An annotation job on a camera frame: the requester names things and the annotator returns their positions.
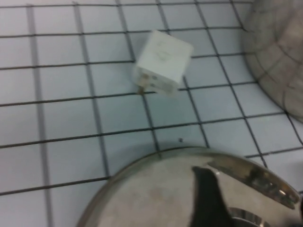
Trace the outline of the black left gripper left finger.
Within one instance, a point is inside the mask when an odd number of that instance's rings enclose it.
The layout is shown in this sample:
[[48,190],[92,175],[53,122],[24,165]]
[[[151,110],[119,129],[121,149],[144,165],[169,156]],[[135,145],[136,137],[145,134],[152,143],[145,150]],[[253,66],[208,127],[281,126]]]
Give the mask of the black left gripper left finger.
[[195,177],[193,227],[233,227],[234,221],[224,203],[215,173],[208,168],[192,167]]

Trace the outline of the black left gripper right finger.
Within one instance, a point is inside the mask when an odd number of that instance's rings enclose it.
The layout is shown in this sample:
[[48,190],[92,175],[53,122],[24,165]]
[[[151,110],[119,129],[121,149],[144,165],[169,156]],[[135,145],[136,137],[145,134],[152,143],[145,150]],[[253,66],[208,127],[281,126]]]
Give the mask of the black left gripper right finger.
[[300,227],[303,227],[303,191],[299,191],[299,194],[300,194],[300,207],[299,207],[299,209],[300,209],[300,219],[301,219],[301,221],[300,221],[300,224],[299,224],[299,226]]

